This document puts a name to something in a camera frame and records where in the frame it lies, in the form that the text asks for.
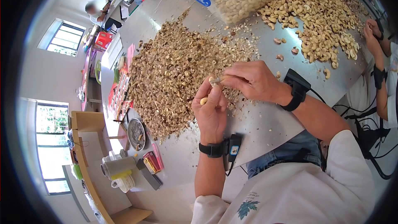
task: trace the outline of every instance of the metal bowl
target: metal bowl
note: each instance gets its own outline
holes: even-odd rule
[[[141,121],[137,118],[130,120],[127,125],[127,137],[129,138],[130,145],[133,149],[138,146],[137,151],[142,151],[145,147],[145,130]]]

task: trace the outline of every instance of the window frame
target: window frame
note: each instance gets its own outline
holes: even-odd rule
[[[77,43],[76,49],[71,48],[71,47],[65,47],[65,46],[62,46],[62,45],[58,45],[58,44],[52,43],[52,40],[54,40],[55,36],[57,35],[57,33],[59,32],[59,30],[61,29],[62,26],[65,26],[65,27],[72,28],[72,29],[75,29],[75,30],[78,30],[78,31],[83,32],[82,35],[80,36],[79,42]],[[62,31],[65,31],[65,32],[68,32],[68,33],[77,35],[76,33],[72,33],[72,32],[66,31],[66,30],[62,30]],[[76,51],[76,55],[77,55],[77,52],[78,52],[79,46],[80,46],[80,42],[82,42],[82,38],[83,38],[83,36],[84,36],[84,32],[85,32],[85,31],[86,31],[85,29],[81,29],[81,28],[78,28],[78,27],[76,27],[76,26],[73,26],[73,25],[67,24],[67,23],[65,23],[65,22],[62,22],[62,24],[58,27],[57,31],[56,31],[56,32],[54,33],[54,35],[52,36],[51,41],[47,44],[47,47],[46,47],[45,50],[51,51],[51,50],[48,50],[48,47],[52,44],[52,45],[55,45],[55,46],[58,46],[58,47],[63,47],[63,48],[67,48],[67,49],[70,49],[70,50],[74,50],[74,51]]]
[[[66,107],[67,108],[67,115],[69,115],[69,107],[67,105],[57,105],[57,104],[47,104],[47,103],[41,103],[41,102],[37,102],[36,104],[36,111],[35,111],[35,130],[37,130],[37,107],[38,106],[44,106],[44,107]],[[37,144],[37,134],[46,134],[46,135],[65,135],[65,132],[36,132],[35,135],[35,141],[36,141],[36,154],[37,154],[37,161],[39,163],[39,168],[40,168],[40,173],[41,173],[41,178],[43,180],[43,184],[44,187],[46,188],[47,194],[48,195],[68,195],[71,194],[70,192],[70,185],[68,184],[69,187],[69,191],[65,191],[65,192],[49,192],[48,188],[47,188],[47,181],[66,181],[68,183],[68,180],[66,179],[66,177],[62,177],[62,178],[53,178],[53,179],[45,179],[43,177],[43,171],[41,169],[41,164],[40,164],[40,157],[39,157],[39,147],[45,147],[45,148],[51,148],[51,147],[69,147],[68,145],[38,145]]]

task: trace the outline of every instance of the red stool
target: red stool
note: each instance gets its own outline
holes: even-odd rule
[[[113,35],[110,33],[100,32],[96,38],[96,44],[106,49],[108,44],[112,41],[112,36]]]

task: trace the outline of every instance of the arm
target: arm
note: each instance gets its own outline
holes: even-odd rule
[[[391,55],[391,48],[390,48],[390,41],[388,41],[386,38],[383,39],[383,41],[380,42],[380,44],[377,42],[377,39],[373,36],[374,30],[372,29],[374,26],[371,25],[371,23],[366,24],[363,33],[366,38],[366,46],[368,50],[372,53],[374,59],[375,59],[375,65],[376,67],[380,70],[384,70],[384,62],[383,62],[383,51],[385,52],[386,55],[390,56]],[[385,50],[382,48],[381,44],[383,45],[388,45],[388,50]],[[377,109],[377,114],[380,116],[382,119],[388,121],[388,111],[387,111],[387,88],[386,88],[386,80],[384,79],[382,84],[381,84],[381,89],[377,90],[376,92],[376,109]]]
[[[292,88],[279,82],[264,61],[236,62],[224,74],[243,77],[249,82],[232,77],[221,83],[239,89],[246,98],[268,101],[286,106],[292,99]],[[349,130],[348,124],[323,102],[307,95],[293,114],[316,138],[330,142],[342,130]]]
[[[101,13],[101,16],[97,18],[97,22],[102,22],[104,20],[105,16],[106,16],[106,12],[103,11]]]
[[[204,105],[200,100],[207,97]],[[207,77],[199,87],[192,101],[192,109],[200,129],[200,142],[203,145],[222,142],[222,133],[226,127],[227,101],[220,86],[211,88]],[[221,197],[225,182],[225,169],[222,157],[210,158],[200,153],[195,176],[195,195]]]
[[[381,37],[381,32],[379,30],[379,27],[377,26],[377,22],[373,19],[367,19],[366,20],[366,25],[369,26],[369,28],[372,31],[372,35],[376,35],[377,37]],[[386,37],[383,38],[383,40],[380,41],[380,47],[383,50],[384,54],[388,57],[391,56],[391,47],[390,47],[390,40],[388,40]]]

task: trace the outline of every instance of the white shirt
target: white shirt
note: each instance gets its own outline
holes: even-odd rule
[[[312,163],[276,164],[246,182],[227,208],[200,196],[193,224],[363,223],[375,204],[372,174],[351,131],[331,140],[327,169]]]
[[[105,26],[105,20],[106,20],[106,16],[103,18],[102,22],[98,22],[97,19],[101,16],[102,12],[97,12],[94,14],[89,14],[90,16],[90,21],[92,21],[92,23],[98,25],[99,27],[104,27]]]

